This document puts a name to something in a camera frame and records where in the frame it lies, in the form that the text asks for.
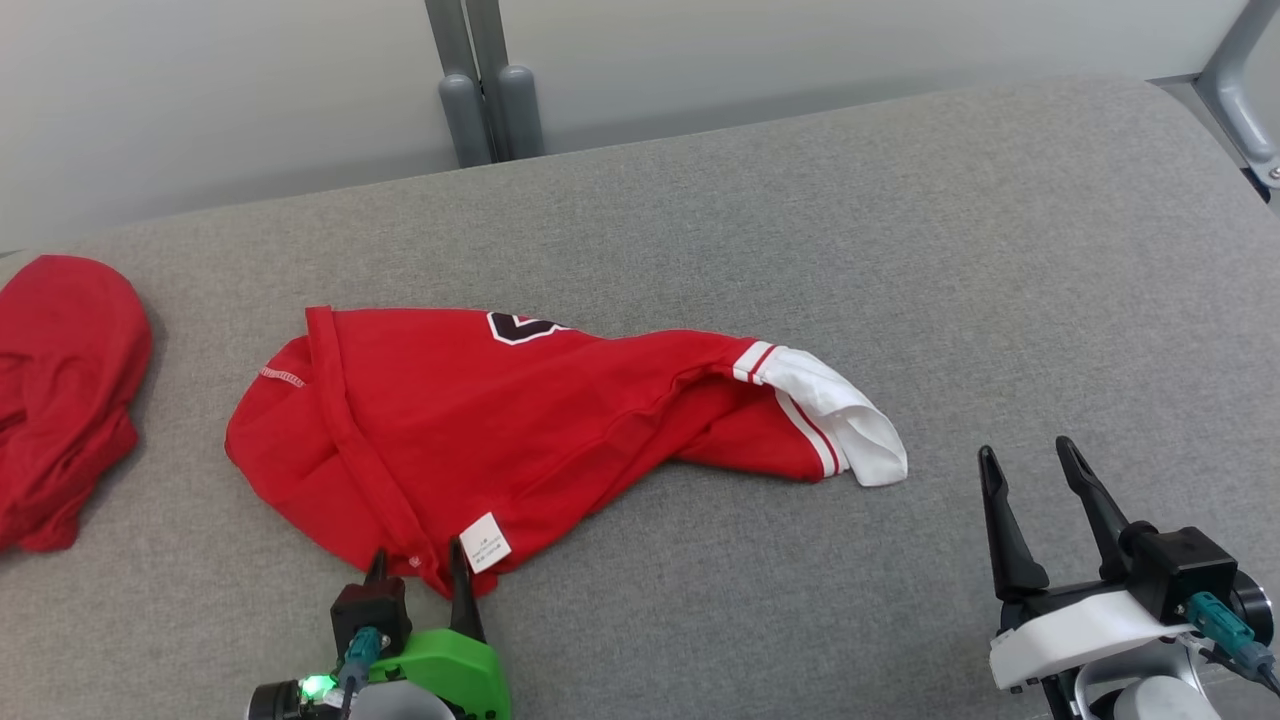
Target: crumpled red garment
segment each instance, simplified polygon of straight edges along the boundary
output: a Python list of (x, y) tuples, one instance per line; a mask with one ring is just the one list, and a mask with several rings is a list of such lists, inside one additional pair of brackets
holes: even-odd
[(76, 542), (97, 479), (137, 445), (150, 356), (137, 293), (101, 263), (42, 255), (0, 287), (0, 551)]

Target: red and white stripe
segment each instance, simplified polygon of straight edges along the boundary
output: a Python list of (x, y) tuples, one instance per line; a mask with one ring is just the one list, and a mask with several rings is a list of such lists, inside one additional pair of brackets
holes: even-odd
[(746, 352), (733, 363), (733, 379), (758, 386), (764, 384), (764, 380), (759, 375), (760, 368), (776, 347), (771, 342), (759, 340), (751, 343), (751, 347), (748, 347)]
[[(773, 343), (755, 341), (733, 363), (733, 379), (758, 386), (765, 384), (764, 364), (777, 347)], [(845, 456), (840, 443), (836, 442), (836, 438), (831, 437), (827, 430), (809, 418), (804, 407), (800, 407), (783, 389), (776, 387), (774, 393), (778, 398), (778, 405), (782, 407), (782, 413), (786, 414), (787, 419), (800, 430), (800, 434), (813, 446), (813, 451), (822, 462), (822, 475), (829, 478), (847, 470), (849, 459)]]

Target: teal connector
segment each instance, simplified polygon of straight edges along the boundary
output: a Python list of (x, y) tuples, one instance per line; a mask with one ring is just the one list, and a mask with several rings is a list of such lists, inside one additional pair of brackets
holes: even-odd
[(347, 656), (344, 660), (347, 662), (372, 665), (374, 662), (378, 662), (378, 656), (381, 652), (383, 635), (378, 632), (378, 628), (361, 628), (356, 630), (356, 637), (351, 638), (351, 646), (347, 647)]
[(1245, 679), (1261, 682), (1268, 688), (1277, 684), (1276, 656), (1271, 648), (1253, 639), (1253, 629), (1244, 624), (1231, 609), (1207, 592), (1199, 592), (1187, 601), (1187, 620), (1217, 643), (1231, 657), (1236, 671)]
[(1231, 609), (1212, 593), (1198, 592), (1187, 601), (1187, 621), (1216, 642), (1228, 655), (1236, 657), (1253, 642), (1253, 630)]

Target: green led light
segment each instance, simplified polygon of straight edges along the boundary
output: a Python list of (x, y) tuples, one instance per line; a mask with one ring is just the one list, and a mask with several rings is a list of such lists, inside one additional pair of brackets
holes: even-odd
[(302, 694), (305, 694), (311, 701), (324, 700), (324, 693), (338, 687), (338, 680), (334, 680), (329, 675), (311, 675), (310, 678), (303, 678), (298, 687), (302, 688)]

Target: red jersey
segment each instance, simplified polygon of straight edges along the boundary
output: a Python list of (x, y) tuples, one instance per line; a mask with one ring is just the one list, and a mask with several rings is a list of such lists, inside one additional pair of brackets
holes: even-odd
[(449, 541), (477, 520), (504, 543), (479, 566), (483, 593), (672, 457), (906, 477), (893, 425), (808, 352), (696, 331), (603, 340), (480, 310), (306, 316), (241, 400), (227, 455), (330, 552), (364, 569), (384, 547), (390, 571), (445, 596)]

